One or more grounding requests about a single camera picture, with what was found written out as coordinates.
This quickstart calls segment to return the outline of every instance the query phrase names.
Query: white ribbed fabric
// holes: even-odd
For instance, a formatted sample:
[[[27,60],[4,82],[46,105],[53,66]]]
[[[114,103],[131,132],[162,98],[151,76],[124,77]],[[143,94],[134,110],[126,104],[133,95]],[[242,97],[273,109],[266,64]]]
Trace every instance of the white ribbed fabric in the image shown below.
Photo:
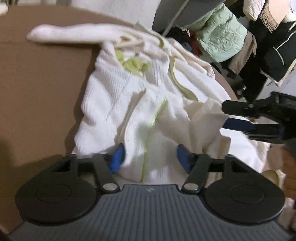
[[[82,157],[124,143],[126,158],[117,176],[121,185],[181,185],[187,174],[176,157],[178,144],[213,158],[223,158],[230,148],[231,154],[260,171],[266,154],[262,143],[235,131],[220,134],[228,117],[221,103],[230,98],[215,81],[210,64],[172,39],[137,28],[146,33],[115,25],[83,25],[39,26],[28,34],[28,39],[44,43],[103,41],[84,95],[74,152]],[[138,72],[141,77],[122,67],[115,55],[118,48],[126,58],[137,56],[149,65]],[[195,97],[186,98],[188,93]]]

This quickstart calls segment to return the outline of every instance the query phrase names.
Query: scarf fringe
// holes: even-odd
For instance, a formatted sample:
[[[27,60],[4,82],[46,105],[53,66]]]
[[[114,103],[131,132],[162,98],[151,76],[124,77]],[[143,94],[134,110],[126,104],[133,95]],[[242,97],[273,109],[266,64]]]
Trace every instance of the scarf fringe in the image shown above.
[[[275,30],[278,27],[278,23],[274,20],[274,18],[272,17],[269,8],[268,8],[268,4],[267,6],[264,8],[264,10],[262,11],[260,17],[259,17],[262,22],[264,23],[264,25],[267,27],[267,29],[269,30],[269,32],[273,32],[273,30]]]

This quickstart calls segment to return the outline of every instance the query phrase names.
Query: mint green jacket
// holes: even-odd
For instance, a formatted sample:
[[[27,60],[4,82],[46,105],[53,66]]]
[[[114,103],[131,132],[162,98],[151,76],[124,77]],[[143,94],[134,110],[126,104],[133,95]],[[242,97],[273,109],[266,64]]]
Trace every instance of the mint green jacket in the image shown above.
[[[224,3],[186,28],[195,31],[199,44],[214,62],[222,62],[237,54],[247,35],[247,29]]]

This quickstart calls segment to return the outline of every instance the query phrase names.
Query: ridged gray surface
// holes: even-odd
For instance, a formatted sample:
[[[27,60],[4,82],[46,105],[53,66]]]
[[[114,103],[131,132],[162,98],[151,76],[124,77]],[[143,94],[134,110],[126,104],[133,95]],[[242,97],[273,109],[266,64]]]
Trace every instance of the ridged gray surface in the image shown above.
[[[239,226],[227,223],[175,185],[125,185],[103,195],[92,212],[61,226],[24,222],[13,241],[288,241],[276,223]]]

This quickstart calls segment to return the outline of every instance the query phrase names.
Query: beige scarf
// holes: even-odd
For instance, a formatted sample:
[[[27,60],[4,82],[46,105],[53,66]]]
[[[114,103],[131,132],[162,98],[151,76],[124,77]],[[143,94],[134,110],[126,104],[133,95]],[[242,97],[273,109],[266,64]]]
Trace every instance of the beige scarf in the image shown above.
[[[266,0],[259,18],[272,33],[290,9],[290,0]]]

